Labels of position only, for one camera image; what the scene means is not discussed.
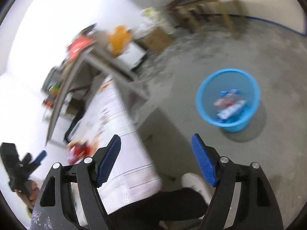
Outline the left hand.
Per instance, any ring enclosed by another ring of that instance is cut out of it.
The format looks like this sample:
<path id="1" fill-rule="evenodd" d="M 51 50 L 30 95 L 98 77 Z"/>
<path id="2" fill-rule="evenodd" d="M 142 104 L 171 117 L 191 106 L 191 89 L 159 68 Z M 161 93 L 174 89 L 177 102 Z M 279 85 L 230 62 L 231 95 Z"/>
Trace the left hand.
<path id="1" fill-rule="evenodd" d="M 36 199 L 38 197 L 38 194 L 40 192 L 39 187 L 37 186 L 37 183 L 35 181 L 31 180 L 31 189 L 32 192 L 29 196 L 24 195 L 23 193 L 21 193 L 20 190 L 15 190 L 15 193 L 17 194 L 17 196 L 23 201 L 23 203 L 31 210 L 33 210 L 34 205 L 36 203 Z"/>

